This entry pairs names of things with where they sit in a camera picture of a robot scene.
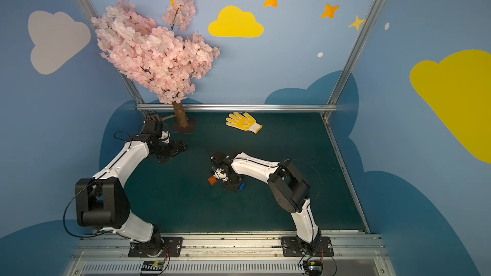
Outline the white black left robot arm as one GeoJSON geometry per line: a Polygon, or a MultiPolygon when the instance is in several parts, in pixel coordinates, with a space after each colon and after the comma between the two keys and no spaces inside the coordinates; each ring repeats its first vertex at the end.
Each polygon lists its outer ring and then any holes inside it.
{"type": "Polygon", "coordinates": [[[160,231],[131,212],[124,186],[147,157],[166,162],[186,149],[183,141],[171,138],[162,117],[157,113],[148,115],[140,133],[125,139],[121,151],[106,167],[75,184],[77,223],[159,248],[160,231]]]}

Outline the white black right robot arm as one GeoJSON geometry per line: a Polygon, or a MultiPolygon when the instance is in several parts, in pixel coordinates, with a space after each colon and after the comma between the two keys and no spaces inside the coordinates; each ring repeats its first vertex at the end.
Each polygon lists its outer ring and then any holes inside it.
{"type": "Polygon", "coordinates": [[[314,250],[322,236],[311,210],[310,186],[291,159],[271,162],[244,152],[227,155],[215,152],[211,158],[215,180],[226,189],[237,192],[246,176],[267,184],[282,209],[289,212],[296,228],[297,243],[304,250],[314,250]]]}

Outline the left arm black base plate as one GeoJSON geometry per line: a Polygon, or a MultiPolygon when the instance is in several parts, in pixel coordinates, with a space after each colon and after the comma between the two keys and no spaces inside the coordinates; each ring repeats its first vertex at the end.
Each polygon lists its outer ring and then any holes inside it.
{"type": "Polygon", "coordinates": [[[164,236],[158,243],[131,242],[128,253],[129,258],[178,258],[182,250],[183,237],[164,236]]]}

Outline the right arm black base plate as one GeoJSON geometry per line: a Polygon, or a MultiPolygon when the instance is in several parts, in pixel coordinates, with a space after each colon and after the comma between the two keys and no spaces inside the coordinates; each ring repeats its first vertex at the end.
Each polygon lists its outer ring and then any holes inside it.
{"type": "Polygon", "coordinates": [[[312,244],[296,236],[282,236],[280,245],[284,257],[321,256],[321,254],[327,257],[334,256],[333,245],[328,236],[317,237],[312,244]]]}

